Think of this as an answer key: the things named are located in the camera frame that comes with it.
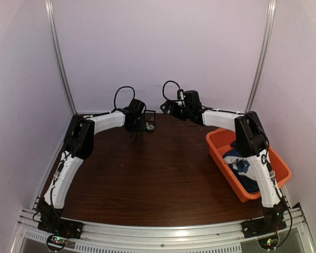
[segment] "blue cloth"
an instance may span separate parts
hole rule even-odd
[[[234,148],[223,155],[225,162],[248,193],[260,191],[249,162],[237,151],[236,142],[231,146]]]

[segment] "metal frame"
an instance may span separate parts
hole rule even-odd
[[[251,93],[249,95],[246,112],[251,110],[251,107],[254,103],[256,93],[258,91],[258,87],[261,81],[262,72],[265,65],[265,58],[266,54],[269,48],[270,39],[272,37],[273,33],[273,27],[274,27],[274,21],[275,21],[275,13],[276,13],[276,0],[269,0],[268,4],[268,12],[267,17],[265,21],[265,28],[264,28],[264,34],[263,34],[263,41],[262,41],[262,47],[258,62],[258,67],[256,68],[256,73],[253,81],[253,86]]]
[[[62,55],[61,55],[60,43],[58,42],[54,9],[53,9],[53,1],[52,0],[45,0],[45,4],[46,4],[46,13],[47,13],[48,23],[49,23],[49,27],[50,27],[50,31],[51,31],[51,38],[52,38],[52,42],[53,42],[53,48],[54,48],[58,72],[60,74],[63,90],[64,90],[65,96],[67,98],[67,102],[69,104],[70,111],[73,115],[75,115],[75,114],[77,114],[77,111],[75,108],[72,94],[70,92],[68,79],[67,79],[67,75],[65,73],[65,68],[64,68],[64,64],[63,64]]]
[[[29,238],[44,242],[48,233],[37,229],[37,223],[32,220],[35,211],[23,209],[15,230],[15,237],[11,243],[11,253],[18,253],[22,246],[23,238]],[[308,253],[313,251],[313,242],[309,233],[303,212],[300,208],[292,209],[293,228],[300,228],[305,233],[302,243]],[[290,217],[286,212],[284,215],[289,229]],[[240,221],[219,223],[214,225],[185,226],[185,227],[132,227],[116,226],[101,223],[82,221],[83,230],[81,239],[70,239],[68,249],[75,252],[136,252],[136,253],[157,253],[157,251],[169,252],[199,252],[209,253],[211,250],[230,248],[239,245],[244,241],[255,240],[245,239]]]

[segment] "wood grain surface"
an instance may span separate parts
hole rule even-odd
[[[192,124],[157,114],[153,133],[133,138],[123,128],[98,133],[62,216],[129,226],[204,225],[261,216],[261,201],[241,203],[210,157],[205,137],[215,128],[185,125]]]

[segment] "orange plastic bin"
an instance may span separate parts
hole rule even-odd
[[[210,146],[210,155],[218,165],[230,186],[233,188],[235,194],[239,197],[240,201],[247,202],[249,200],[260,198],[261,194],[259,192],[248,193],[244,189],[234,173],[231,171],[230,167],[222,158],[226,152],[233,149],[231,147],[231,143],[235,141],[235,133],[227,129],[217,129],[208,133],[206,140]],[[272,147],[269,148],[269,158],[273,170],[275,171],[278,186],[281,188],[291,179],[291,170],[281,157],[272,149]]]

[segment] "white backdrop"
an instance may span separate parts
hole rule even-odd
[[[267,7],[259,0],[54,1],[78,112],[112,109],[122,85],[134,86],[148,108],[158,109],[169,79],[198,90],[204,105],[244,110]],[[175,90],[169,91],[174,98]],[[121,97],[131,97],[130,91]]]
[[[35,201],[71,115],[44,1],[0,0],[0,252]]]
[[[253,109],[270,144],[292,169],[316,243],[316,1],[278,1],[273,38]]]

